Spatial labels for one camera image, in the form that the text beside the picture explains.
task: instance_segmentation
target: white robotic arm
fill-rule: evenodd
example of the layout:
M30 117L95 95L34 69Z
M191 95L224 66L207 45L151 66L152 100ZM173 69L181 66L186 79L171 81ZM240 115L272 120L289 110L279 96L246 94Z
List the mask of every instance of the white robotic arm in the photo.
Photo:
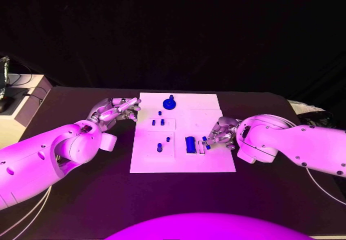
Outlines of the white robotic arm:
M220 117L203 145L223 143L248 163L271 163L278 151L299 166L346 177L346 131L317 126L295 126L286 119L262 114L243 121Z
M141 108L132 98L106 98L86 120L67 124L0 149L0 210L36 196L80 164L98 149L112 151L116 137L105 131L116 120L132 119Z

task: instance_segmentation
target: black curtain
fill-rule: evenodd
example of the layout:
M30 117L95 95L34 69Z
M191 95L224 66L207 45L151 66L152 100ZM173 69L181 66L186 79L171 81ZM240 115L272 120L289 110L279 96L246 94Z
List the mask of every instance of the black curtain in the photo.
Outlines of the black curtain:
M7 1L0 54L62 86L291 96L344 50L317 1Z

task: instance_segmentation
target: table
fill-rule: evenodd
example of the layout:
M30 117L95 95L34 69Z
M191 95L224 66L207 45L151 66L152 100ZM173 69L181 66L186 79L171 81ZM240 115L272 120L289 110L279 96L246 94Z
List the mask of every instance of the table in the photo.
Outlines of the table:
M131 89L53 87L21 140L86 118L103 98L132 98ZM245 119L271 114L299 124L288 101L271 93L188 92L217 95L223 116ZM307 171L279 153L271 164L249 164L232 152L235 173L129 173L135 123L119 121L112 152L99 150L51 186L44 209L21 239L102 239L128 226L161 216L209 212L249 216L310 236L346 235L346 206L314 185ZM327 191L344 201L333 177L312 172ZM43 194L4 209L1 229L27 213ZM27 222L7 235L14 236Z
M13 84L17 79L18 75L10 73L8 83ZM44 99L51 88L51 85L41 74L21 74L21 77L14 84L15 85L8 88L24 88L27 89L27 94L34 95L40 99ZM20 140L28 122L31 121L34 113L40 107L40 102L36 97L24 96L13 114L0 115L0 149L17 143Z

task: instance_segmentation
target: white board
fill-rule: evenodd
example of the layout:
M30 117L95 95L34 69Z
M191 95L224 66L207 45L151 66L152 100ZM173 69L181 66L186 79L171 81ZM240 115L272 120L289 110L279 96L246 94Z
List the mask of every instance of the white board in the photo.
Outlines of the white board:
M162 102L170 95L175 107L167 110ZM213 144L210 150L206 150L199 144L222 117L217 96L141 92L139 99L129 173L235 172L232 153L224 145ZM194 137L196 153L186 153L186 137Z

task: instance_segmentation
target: blue cylinder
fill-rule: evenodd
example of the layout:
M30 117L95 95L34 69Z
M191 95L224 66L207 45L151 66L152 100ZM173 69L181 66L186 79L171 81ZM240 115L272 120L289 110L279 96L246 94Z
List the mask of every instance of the blue cylinder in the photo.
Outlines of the blue cylinder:
M186 141L186 153L187 154L194 154L196 152L196 146L194 146L194 137L188 136L184 138Z
M210 147L210 145L204 145L204 148L206 148L206 150L209 150L211 147Z
M167 110L171 110L174 107L175 107L177 103L174 101L174 97L173 95L168 96L168 99L165 99L162 101L162 107L167 109Z
M158 143L158 144L157 144L157 152L160 153L161 151L162 151L162 144Z

